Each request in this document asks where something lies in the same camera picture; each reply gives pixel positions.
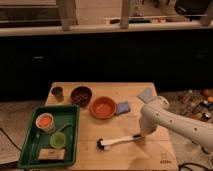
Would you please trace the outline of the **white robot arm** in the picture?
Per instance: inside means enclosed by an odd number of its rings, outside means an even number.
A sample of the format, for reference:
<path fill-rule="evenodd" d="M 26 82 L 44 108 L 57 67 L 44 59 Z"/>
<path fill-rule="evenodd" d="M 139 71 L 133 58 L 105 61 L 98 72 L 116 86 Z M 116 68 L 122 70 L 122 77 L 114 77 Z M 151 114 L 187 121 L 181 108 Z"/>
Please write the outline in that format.
<path fill-rule="evenodd" d="M 139 125 L 143 137 L 162 126 L 213 152 L 213 124 L 169 112 L 170 104 L 163 96 L 141 97 L 141 100 L 144 105 Z"/>

